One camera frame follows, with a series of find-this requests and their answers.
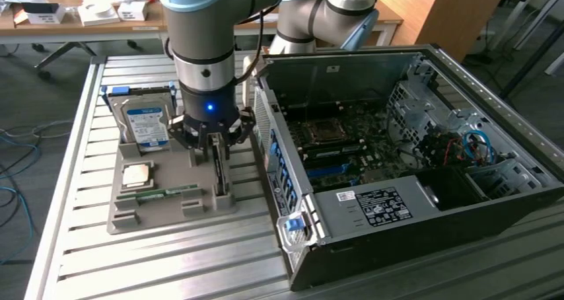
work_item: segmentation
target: barcode label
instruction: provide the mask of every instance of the barcode label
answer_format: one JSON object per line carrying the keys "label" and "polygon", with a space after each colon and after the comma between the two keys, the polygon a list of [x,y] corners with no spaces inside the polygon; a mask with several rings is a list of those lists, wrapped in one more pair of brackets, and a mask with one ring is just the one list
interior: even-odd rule
{"label": "barcode label", "polygon": [[355,191],[339,192],[336,194],[336,198],[339,199],[340,202],[354,200],[356,198]]}

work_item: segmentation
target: power supply label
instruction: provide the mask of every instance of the power supply label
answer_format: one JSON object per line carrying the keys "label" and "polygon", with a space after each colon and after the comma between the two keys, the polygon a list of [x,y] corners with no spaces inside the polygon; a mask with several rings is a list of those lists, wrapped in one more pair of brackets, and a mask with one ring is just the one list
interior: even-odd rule
{"label": "power supply label", "polygon": [[167,125],[160,107],[127,111],[136,142],[144,147],[159,147],[168,142]]}
{"label": "power supply label", "polygon": [[356,200],[363,208],[368,223],[374,227],[412,217],[404,200],[394,187],[359,193]]}

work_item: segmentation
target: cardboard box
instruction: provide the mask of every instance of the cardboard box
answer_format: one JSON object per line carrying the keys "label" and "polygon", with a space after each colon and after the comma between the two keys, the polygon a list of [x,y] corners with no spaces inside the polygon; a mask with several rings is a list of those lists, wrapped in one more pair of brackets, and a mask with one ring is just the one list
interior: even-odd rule
{"label": "cardboard box", "polygon": [[55,3],[22,3],[31,24],[60,24],[66,9]]}
{"label": "cardboard box", "polygon": [[144,21],[147,18],[148,5],[146,1],[132,1],[122,3],[118,8],[118,15],[123,20]]}

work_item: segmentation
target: gray carpet floor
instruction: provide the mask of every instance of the gray carpet floor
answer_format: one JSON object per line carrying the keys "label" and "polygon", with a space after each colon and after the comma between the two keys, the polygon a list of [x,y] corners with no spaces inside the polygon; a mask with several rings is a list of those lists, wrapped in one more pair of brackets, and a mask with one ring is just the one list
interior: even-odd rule
{"label": "gray carpet floor", "polygon": [[[510,11],[511,9],[498,10],[488,26],[491,30],[499,28]],[[492,64],[484,67],[470,67],[470,70],[488,83],[492,89],[498,90],[499,88],[490,75],[495,73],[499,85],[504,86],[554,28],[554,22],[543,24],[524,49],[512,53],[512,61],[504,60],[499,53],[492,52],[490,54],[494,57]],[[240,41],[242,48],[251,49],[255,46],[255,39],[242,39]],[[138,44],[140,46],[139,50],[131,49],[126,41],[95,43],[91,44],[91,48],[98,54],[106,56],[163,53],[159,40],[140,40]],[[50,52],[58,47],[58,44],[46,45]],[[543,70],[563,51],[564,40],[560,40],[538,63],[511,97],[516,109],[524,117],[562,147],[564,146],[564,113],[562,111],[564,104],[564,70],[560,70],[556,76],[546,75]],[[31,45],[22,45],[11,57],[0,57],[0,128],[8,129],[26,125],[36,126],[54,120],[72,119],[75,116],[90,57],[80,49],[74,49],[46,68],[54,74],[54,79],[42,81],[35,75],[32,66],[46,55],[47,53],[35,52]],[[67,128],[68,126],[60,127],[58,131]],[[66,146],[66,137],[44,140],[40,144],[42,158],[39,162],[15,177],[27,197],[32,218],[40,231],[44,230],[43,226]],[[8,165],[18,160],[27,150],[24,147],[15,147],[0,142],[0,163]],[[11,184],[7,180],[0,179],[0,186],[11,186]],[[2,192],[0,204],[6,202],[6,198],[6,193]],[[10,209],[2,208],[0,222],[8,214]],[[7,226],[0,228],[0,259],[22,247],[26,243],[27,235],[27,220],[20,210],[15,219]],[[34,260],[38,243],[39,238],[35,237],[30,247],[15,259]],[[31,269],[31,264],[0,266],[0,299],[15,300],[23,298]]]}

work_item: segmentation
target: metal slatted table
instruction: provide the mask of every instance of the metal slatted table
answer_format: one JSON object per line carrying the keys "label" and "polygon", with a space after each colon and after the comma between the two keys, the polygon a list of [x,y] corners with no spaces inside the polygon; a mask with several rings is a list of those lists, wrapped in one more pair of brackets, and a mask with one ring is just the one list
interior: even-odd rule
{"label": "metal slatted table", "polygon": [[496,238],[291,292],[250,142],[232,148],[235,214],[110,235],[119,129],[100,86],[175,80],[166,56],[92,62],[26,299],[528,299],[562,288],[560,200]]}

